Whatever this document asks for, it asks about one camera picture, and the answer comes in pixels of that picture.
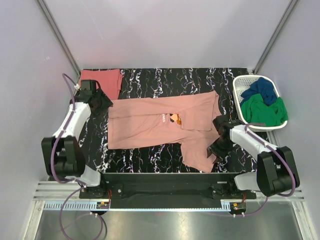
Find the pink t shirt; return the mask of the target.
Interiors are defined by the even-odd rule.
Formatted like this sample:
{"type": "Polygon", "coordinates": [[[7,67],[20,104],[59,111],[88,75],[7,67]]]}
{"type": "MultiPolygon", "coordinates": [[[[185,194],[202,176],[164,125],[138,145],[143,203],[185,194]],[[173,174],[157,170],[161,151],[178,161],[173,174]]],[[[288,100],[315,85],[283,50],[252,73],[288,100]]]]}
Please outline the pink t shirt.
{"type": "Polygon", "coordinates": [[[213,121],[221,115],[216,91],[113,101],[108,109],[108,148],[126,150],[180,144],[182,163],[212,171],[217,157],[207,148],[219,138],[213,121]]]}

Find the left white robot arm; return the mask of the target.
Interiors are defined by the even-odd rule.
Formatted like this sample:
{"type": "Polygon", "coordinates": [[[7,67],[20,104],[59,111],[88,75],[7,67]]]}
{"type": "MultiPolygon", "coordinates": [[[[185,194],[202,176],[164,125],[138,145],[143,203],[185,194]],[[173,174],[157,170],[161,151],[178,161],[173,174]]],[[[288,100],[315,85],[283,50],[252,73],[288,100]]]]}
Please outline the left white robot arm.
{"type": "Polygon", "coordinates": [[[75,85],[76,93],[71,94],[68,112],[51,136],[41,141],[46,172],[58,183],[77,182],[90,187],[97,198],[108,193],[108,186],[102,182],[101,174],[87,165],[81,150],[80,134],[89,117],[113,105],[97,80],[85,79],[75,85]]]}

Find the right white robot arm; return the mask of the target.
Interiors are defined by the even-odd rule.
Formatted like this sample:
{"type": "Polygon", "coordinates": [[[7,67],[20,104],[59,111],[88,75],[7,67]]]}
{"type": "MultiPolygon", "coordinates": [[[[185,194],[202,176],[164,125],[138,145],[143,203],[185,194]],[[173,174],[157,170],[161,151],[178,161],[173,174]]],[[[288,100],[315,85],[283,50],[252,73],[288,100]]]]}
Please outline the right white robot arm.
{"type": "Polygon", "coordinates": [[[239,119],[228,121],[224,115],[213,120],[218,139],[207,148],[207,156],[226,157],[234,145],[241,146],[255,158],[257,169],[236,175],[227,185],[228,195],[239,198],[245,191],[260,192],[266,197],[290,197],[300,186],[293,152],[287,146],[279,147],[251,131],[250,125],[239,119]]]}

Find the folded red t shirt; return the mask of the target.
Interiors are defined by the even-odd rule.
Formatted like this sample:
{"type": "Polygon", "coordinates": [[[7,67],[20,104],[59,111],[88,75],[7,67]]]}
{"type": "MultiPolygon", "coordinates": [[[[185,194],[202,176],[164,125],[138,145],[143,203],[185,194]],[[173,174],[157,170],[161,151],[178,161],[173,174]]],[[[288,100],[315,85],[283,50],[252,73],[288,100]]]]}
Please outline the folded red t shirt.
{"type": "Polygon", "coordinates": [[[123,75],[120,69],[82,70],[80,80],[96,80],[110,100],[117,100],[122,88],[123,75]]]}

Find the green t shirt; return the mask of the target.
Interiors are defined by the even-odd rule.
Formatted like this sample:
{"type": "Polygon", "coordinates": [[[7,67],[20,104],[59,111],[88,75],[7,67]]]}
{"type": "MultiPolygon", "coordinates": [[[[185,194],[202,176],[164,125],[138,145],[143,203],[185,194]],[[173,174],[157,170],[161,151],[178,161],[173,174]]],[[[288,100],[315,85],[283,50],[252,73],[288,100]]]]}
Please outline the green t shirt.
{"type": "Polygon", "coordinates": [[[255,94],[240,107],[247,123],[264,124],[265,127],[277,127],[289,120],[288,112],[281,97],[271,105],[266,105],[261,94],[255,94]]]}

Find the white plastic laundry basket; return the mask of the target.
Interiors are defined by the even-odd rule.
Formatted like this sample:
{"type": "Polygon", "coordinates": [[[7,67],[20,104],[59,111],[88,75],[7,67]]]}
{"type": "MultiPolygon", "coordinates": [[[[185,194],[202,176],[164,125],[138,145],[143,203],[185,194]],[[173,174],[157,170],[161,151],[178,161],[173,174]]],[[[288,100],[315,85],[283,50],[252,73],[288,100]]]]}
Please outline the white plastic laundry basket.
{"type": "MultiPolygon", "coordinates": [[[[237,76],[234,80],[233,80],[233,97],[234,97],[234,103],[235,103],[235,107],[236,107],[236,111],[237,111],[237,115],[238,118],[244,122],[245,124],[248,124],[243,115],[242,115],[242,111],[241,111],[241,102],[243,100],[243,98],[241,97],[241,94],[249,89],[250,85],[257,81],[260,77],[265,78],[266,80],[272,82],[273,87],[274,87],[274,92],[276,93],[277,97],[280,97],[280,94],[276,88],[276,85],[274,84],[274,82],[269,79],[266,76],[261,76],[261,75],[240,75],[237,76]]],[[[265,126],[263,123],[249,123],[251,124],[250,129],[254,132],[271,132],[274,130],[279,130],[284,128],[287,125],[288,121],[285,121],[282,125],[280,126],[272,126],[272,127],[267,127],[265,126]]]]}

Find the blue t shirt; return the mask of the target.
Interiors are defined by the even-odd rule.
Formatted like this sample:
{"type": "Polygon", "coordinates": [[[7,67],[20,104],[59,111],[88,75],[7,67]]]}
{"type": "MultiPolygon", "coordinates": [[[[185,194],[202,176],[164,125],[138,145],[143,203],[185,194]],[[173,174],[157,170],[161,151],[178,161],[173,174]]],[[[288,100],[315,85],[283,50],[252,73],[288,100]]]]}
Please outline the blue t shirt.
{"type": "Polygon", "coordinates": [[[271,81],[260,77],[257,81],[253,82],[249,89],[245,90],[241,97],[243,98],[240,105],[242,106],[245,101],[248,101],[253,95],[260,94],[262,97],[263,102],[270,106],[273,103],[276,102],[276,99],[278,98],[274,86],[271,81]]]}

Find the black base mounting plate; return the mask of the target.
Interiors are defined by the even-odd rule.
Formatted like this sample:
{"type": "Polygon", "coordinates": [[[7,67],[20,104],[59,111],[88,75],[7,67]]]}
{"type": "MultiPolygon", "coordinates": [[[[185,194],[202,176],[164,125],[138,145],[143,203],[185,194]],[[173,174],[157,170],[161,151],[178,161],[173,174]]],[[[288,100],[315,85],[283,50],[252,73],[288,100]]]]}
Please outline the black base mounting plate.
{"type": "Polygon", "coordinates": [[[105,173],[101,187],[81,190],[81,199],[152,203],[203,203],[255,200],[237,190],[235,173],[105,173]]]}

